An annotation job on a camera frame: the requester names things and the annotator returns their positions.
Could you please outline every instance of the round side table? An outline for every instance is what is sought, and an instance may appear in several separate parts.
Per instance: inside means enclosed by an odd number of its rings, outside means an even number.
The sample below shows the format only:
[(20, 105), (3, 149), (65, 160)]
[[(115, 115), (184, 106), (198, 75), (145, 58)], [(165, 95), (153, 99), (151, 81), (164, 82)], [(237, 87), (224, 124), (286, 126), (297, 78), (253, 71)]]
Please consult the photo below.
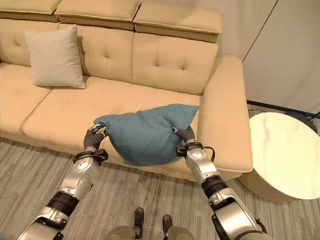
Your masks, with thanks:
[(238, 179), (275, 202), (320, 198), (320, 136), (299, 120), (266, 112), (250, 119), (253, 171)]

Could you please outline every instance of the floor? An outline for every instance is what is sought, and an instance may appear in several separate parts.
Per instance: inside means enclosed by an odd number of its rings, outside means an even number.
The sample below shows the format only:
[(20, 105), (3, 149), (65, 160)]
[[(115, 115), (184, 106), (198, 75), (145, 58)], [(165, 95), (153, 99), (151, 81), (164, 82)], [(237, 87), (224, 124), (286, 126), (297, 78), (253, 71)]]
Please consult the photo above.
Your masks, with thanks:
[[(248, 105), (253, 116), (262, 111)], [(316, 121), (320, 130), (320, 120)], [(72, 155), (0, 138), (0, 232), (15, 240), (48, 203), (72, 166)], [(234, 179), (228, 181), (274, 240), (320, 240), (320, 199), (291, 203), (265, 201)], [(162, 239), (162, 217), (185, 226), (197, 240), (218, 240), (211, 209), (201, 188), (190, 181), (104, 163), (101, 179), (79, 203), (64, 235), (66, 240), (99, 240), (115, 226), (131, 225), (134, 210), (145, 210), (144, 240)]]

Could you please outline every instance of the beige pillow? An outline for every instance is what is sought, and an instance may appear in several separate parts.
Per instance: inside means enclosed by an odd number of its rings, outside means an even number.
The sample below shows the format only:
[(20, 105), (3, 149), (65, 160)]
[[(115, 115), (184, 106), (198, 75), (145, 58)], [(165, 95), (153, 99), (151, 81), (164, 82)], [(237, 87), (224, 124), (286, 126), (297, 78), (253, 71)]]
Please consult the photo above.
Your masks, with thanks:
[(26, 32), (36, 86), (85, 89), (78, 49), (77, 26), (52, 32)]

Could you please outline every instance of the robot forearm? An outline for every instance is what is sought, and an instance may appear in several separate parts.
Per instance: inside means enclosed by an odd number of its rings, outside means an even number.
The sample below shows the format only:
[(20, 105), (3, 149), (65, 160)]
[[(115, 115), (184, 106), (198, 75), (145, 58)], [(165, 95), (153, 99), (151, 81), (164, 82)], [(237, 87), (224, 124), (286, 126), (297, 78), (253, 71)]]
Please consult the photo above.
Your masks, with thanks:
[(172, 131), (186, 143), (179, 145), (176, 153), (185, 158), (186, 165), (207, 196), (214, 212), (211, 219), (220, 240), (271, 240), (259, 230), (244, 203), (221, 178), (202, 144), (195, 141), (192, 128), (189, 127), (183, 132), (174, 127)]
[(60, 232), (66, 227), (69, 217), (77, 204), (90, 191), (99, 178), (99, 166), (108, 159), (99, 144), (105, 135), (98, 135), (101, 126), (90, 128), (84, 140), (85, 151), (77, 154), (61, 186), (49, 203), (20, 235), (18, 240), (61, 240)]

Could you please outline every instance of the white tabletop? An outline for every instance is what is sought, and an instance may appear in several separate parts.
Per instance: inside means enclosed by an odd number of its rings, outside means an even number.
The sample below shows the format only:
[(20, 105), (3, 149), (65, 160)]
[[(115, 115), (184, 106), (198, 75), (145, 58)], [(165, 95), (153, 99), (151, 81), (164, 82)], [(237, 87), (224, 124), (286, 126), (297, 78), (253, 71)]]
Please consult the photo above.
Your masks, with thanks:
[(250, 119), (253, 168), (277, 190), (320, 198), (320, 137), (301, 121), (266, 112)]

